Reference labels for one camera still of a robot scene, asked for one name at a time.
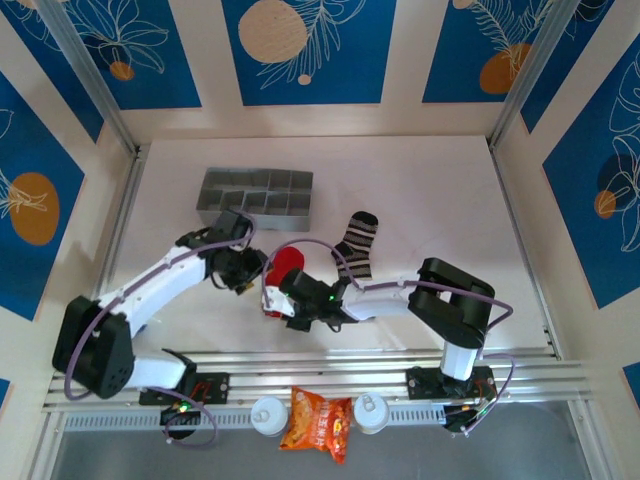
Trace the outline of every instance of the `white bottle cap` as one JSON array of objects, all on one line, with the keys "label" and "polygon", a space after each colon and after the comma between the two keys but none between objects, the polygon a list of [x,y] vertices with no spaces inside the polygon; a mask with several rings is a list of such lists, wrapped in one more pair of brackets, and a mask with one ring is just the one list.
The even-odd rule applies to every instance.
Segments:
[{"label": "white bottle cap", "polygon": [[369,435],[378,433],[389,422],[389,405],[377,393],[360,395],[353,413],[360,429]]},{"label": "white bottle cap", "polygon": [[267,437],[278,435],[287,426],[289,412],[276,397],[261,397],[251,408],[251,424]]}]

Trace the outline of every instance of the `black and white sock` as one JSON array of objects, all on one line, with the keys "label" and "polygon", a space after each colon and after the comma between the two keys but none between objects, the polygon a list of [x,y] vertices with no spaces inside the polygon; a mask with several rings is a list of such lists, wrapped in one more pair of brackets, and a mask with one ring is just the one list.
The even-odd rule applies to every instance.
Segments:
[{"label": "black and white sock", "polygon": [[[335,246],[347,261],[355,278],[371,279],[369,253],[378,231],[378,218],[368,212],[356,212],[349,220],[347,232],[342,241]],[[338,266],[341,280],[348,279],[347,271],[340,260],[332,253]]]}]

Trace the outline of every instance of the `white wall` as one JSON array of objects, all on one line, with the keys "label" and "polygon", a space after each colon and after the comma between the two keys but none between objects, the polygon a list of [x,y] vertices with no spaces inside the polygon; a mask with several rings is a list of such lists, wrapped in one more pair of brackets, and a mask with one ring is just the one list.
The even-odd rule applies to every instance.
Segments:
[{"label": "white wall", "polygon": [[18,478],[31,446],[53,368],[51,356],[66,303],[91,293],[102,263],[105,224],[124,186],[129,160],[103,129],[96,146],[0,15],[0,71],[82,168],[85,179],[36,319],[0,308],[0,378],[11,381],[0,418],[0,476]]},{"label": "white wall", "polygon": [[447,1],[397,0],[380,105],[244,107],[220,0],[170,0],[202,109],[131,110],[154,138],[488,134],[502,103],[423,105]]},{"label": "white wall", "polygon": [[566,356],[585,362],[628,479],[640,472],[640,414],[621,369],[640,360],[640,290],[596,308],[542,163],[639,33],[640,3],[616,0],[532,135],[519,120],[497,152]]}]

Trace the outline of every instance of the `gray organizer tray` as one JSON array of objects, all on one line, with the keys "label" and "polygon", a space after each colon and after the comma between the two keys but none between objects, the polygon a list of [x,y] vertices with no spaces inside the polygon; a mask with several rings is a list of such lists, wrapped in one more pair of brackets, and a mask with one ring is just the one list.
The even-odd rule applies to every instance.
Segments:
[{"label": "gray organizer tray", "polygon": [[250,213],[262,230],[308,232],[312,185],[312,172],[209,168],[196,210],[207,226],[231,208]]}]

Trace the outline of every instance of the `red object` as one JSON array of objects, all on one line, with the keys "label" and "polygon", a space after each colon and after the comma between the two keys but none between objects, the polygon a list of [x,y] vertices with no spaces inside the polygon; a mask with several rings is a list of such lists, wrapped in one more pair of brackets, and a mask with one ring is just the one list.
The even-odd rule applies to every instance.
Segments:
[{"label": "red object", "polygon": [[[304,255],[295,247],[284,247],[273,259],[273,268],[267,274],[266,285],[278,287],[282,283],[284,276],[294,268],[302,270],[304,268]],[[264,312],[269,317],[280,318],[281,313]]]}]

